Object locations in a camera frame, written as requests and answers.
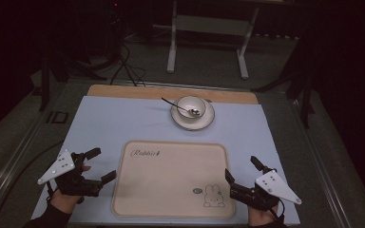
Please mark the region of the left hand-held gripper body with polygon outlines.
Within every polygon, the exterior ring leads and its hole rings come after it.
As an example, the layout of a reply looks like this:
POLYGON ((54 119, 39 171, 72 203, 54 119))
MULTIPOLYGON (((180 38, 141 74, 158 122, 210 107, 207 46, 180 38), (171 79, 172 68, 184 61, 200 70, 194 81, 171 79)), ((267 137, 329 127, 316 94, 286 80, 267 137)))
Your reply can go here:
POLYGON ((83 176, 85 153, 63 152, 37 183, 55 180, 57 187, 65 195, 98 197, 103 187, 101 181, 89 180, 83 176))

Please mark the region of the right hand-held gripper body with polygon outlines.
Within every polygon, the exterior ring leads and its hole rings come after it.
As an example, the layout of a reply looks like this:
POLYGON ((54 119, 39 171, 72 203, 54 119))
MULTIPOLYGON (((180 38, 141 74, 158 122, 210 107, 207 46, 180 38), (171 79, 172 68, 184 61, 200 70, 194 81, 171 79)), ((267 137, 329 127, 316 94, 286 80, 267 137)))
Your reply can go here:
POLYGON ((230 185, 230 198, 255 209, 267 211, 280 200, 302 204, 295 191, 275 171, 269 171, 255 180, 255 186, 248 188, 237 183, 230 185))

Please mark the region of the person's left hand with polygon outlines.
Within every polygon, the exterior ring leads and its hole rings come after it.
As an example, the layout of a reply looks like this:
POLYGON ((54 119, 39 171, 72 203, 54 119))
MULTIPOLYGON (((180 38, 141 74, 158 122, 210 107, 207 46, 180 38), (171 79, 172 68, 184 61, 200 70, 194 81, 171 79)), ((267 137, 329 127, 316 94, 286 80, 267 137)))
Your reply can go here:
POLYGON ((71 214, 81 198, 81 196, 65 195, 60 189, 56 189, 49 204, 63 213, 71 214))

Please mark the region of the person's right hand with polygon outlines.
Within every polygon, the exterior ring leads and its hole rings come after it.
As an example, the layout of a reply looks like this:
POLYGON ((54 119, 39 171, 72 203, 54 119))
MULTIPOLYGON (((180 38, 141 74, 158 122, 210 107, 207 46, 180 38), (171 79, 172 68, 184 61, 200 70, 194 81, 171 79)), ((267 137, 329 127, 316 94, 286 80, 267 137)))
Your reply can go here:
POLYGON ((255 226, 262 226, 267 224, 272 224, 276 222, 275 213, 278 211, 279 206, 275 205, 272 208, 272 211, 262 211, 255 209, 253 207, 248 206, 248 225, 255 227, 255 226))

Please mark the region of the light blue table mat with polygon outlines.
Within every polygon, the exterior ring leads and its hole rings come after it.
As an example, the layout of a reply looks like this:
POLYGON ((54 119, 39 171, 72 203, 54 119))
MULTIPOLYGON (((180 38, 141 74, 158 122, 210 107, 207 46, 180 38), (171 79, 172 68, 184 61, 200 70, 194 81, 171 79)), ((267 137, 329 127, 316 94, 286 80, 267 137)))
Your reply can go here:
MULTIPOLYGON (((127 99, 85 96, 81 101, 63 151, 86 152, 99 147, 101 155, 90 161, 90 179, 115 170, 117 177, 125 145, 131 141, 217 143, 226 150, 228 170, 242 185, 251 186, 260 172, 252 156, 284 173, 264 111, 259 104, 215 103, 215 119, 201 130, 186 130, 171 118, 170 106, 159 99, 127 99)), ((113 213, 116 180, 88 198, 74 211, 70 221, 82 225, 241 225, 247 221, 243 204, 235 202, 230 218, 142 218, 113 213)))

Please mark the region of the black floor outlet box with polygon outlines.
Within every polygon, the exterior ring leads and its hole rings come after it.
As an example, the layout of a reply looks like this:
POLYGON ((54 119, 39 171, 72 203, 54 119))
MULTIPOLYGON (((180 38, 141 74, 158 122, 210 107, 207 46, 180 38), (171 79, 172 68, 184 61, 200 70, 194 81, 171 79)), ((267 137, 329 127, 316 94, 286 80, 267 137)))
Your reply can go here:
POLYGON ((68 113, 62 111, 50 111, 46 120, 47 124, 65 124, 68 119, 68 113))

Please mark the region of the beige rabbit print placemat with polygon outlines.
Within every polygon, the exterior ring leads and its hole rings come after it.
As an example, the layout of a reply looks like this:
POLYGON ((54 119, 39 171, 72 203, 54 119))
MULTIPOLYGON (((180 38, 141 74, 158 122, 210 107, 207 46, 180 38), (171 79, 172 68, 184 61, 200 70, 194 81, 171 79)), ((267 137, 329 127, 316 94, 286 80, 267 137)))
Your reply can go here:
POLYGON ((112 202, 121 217, 228 219, 236 205, 217 143, 131 141, 125 145, 112 202))

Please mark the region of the white saucer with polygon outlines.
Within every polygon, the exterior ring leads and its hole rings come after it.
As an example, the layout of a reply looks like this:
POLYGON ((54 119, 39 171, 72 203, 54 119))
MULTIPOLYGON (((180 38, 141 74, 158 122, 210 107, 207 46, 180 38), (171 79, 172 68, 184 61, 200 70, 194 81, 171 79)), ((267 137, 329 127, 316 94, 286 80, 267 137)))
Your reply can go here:
POLYGON ((210 125, 215 119, 214 107, 208 103, 205 99, 202 99, 205 104, 206 110, 204 114, 198 119, 186 119, 181 116, 175 106, 171 107, 170 113, 173 121, 188 130, 201 130, 210 125))

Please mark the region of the metal spoon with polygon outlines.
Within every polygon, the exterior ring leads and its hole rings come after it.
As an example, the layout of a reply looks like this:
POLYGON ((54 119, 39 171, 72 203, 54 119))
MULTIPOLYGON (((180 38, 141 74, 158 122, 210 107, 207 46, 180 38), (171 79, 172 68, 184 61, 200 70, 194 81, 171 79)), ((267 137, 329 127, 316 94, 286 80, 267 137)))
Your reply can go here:
POLYGON ((173 105, 173 106, 175 106, 175 107, 177 107, 177 108, 179 108, 181 110, 186 111, 187 113, 189 113, 192 116, 200 116, 200 114, 201 114, 198 109, 195 109, 195 108, 194 109, 185 109, 183 107, 178 106, 177 104, 171 103, 170 101, 168 101, 167 99, 165 99, 163 97, 162 97, 162 100, 165 101, 165 102, 167 102, 170 105, 173 105))

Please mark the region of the wooden table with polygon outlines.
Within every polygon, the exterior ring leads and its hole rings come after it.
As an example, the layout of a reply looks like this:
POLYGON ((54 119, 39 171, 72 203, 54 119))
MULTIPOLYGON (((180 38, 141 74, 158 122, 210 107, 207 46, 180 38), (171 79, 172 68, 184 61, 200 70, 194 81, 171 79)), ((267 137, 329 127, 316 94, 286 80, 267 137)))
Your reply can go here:
POLYGON ((191 89, 155 86, 132 85, 92 85, 88 96, 132 98, 132 99, 161 99, 176 100, 183 96, 197 96, 213 103, 247 104, 259 103, 255 94, 213 89, 191 89))

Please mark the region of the black stand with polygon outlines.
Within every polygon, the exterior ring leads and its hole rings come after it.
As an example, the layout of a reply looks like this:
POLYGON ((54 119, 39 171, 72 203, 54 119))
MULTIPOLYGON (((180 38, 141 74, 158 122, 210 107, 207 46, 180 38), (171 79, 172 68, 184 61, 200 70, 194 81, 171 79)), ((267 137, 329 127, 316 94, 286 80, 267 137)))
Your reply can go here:
POLYGON ((312 36, 303 34, 298 39, 279 77, 269 84, 252 88, 254 92, 265 92, 289 82, 290 85, 285 91, 285 95, 291 100, 295 100, 299 95, 302 95, 300 119, 306 128, 309 127, 308 114, 311 108, 311 90, 315 74, 315 68, 313 67, 315 47, 312 36))
POLYGON ((66 55, 59 50, 45 50, 41 59, 41 85, 36 87, 38 94, 41 96, 40 111, 48 106, 50 100, 50 73, 58 82, 66 82, 69 78, 67 68, 73 68, 81 72, 83 76, 93 80, 103 80, 104 77, 95 73, 95 70, 110 67, 114 63, 114 59, 109 57, 103 63, 93 66, 84 66, 77 60, 66 55))

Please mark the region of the white bowl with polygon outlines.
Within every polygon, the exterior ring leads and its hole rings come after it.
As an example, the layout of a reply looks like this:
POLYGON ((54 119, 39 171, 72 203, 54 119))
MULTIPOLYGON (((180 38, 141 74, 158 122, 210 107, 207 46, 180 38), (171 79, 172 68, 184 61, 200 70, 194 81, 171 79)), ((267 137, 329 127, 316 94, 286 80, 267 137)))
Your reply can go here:
POLYGON ((177 111, 179 113, 179 115, 185 119, 197 119, 199 117, 201 117, 205 110, 206 110, 206 106, 204 101, 196 96, 184 96, 181 97, 177 102, 176 105, 183 107, 185 109, 198 109, 200 111, 200 116, 192 116, 189 113, 187 113, 184 110, 181 110, 179 108, 177 108, 177 111))

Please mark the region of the white metal stand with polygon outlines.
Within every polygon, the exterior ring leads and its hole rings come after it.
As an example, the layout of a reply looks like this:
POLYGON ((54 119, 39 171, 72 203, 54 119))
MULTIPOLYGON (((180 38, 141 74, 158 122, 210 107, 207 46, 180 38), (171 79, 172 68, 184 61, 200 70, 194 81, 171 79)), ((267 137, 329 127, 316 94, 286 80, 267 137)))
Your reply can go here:
POLYGON ((259 8, 254 8, 249 21, 221 19, 203 16, 193 16, 178 14, 178 0, 173 0, 172 19, 171 19, 171 43, 167 59, 168 73, 175 71, 176 54, 177 54, 177 31, 194 31, 224 35, 235 35, 243 38, 243 43, 236 50, 240 76, 243 80, 249 78, 247 64, 245 61, 245 52, 249 44, 252 32, 259 14, 259 8))

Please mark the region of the metal floor rail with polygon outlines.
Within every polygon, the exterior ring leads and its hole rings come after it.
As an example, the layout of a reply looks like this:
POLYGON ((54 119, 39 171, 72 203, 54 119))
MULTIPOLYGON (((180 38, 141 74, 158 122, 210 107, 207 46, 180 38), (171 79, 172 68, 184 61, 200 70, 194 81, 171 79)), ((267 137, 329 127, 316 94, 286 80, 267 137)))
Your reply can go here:
POLYGON ((321 184, 322 190, 324 192, 325 198, 330 206, 331 212, 335 218, 336 225, 338 228, 353 228, 346 213, 343 208, 343 205, 338 197, 337 190, 334 187, 334 184, 328 174, 328 171, 323 163, 322 158, 319 155, 319 151, 317 149, 317 145, 312 138, 309 129, 306 128, 300 119, 300 103, 297 100, 289 100, 289 106, 293 114, 297 118, 297 122, 303 132, 303 135, 306 138, 306 142, 311 149, 312 163, 317 172, 318 180, 321 184))
POLYGON ((40 111, 38 107, 18 105, 0 123, 0 205, 49 112, 49 107, 40 111))

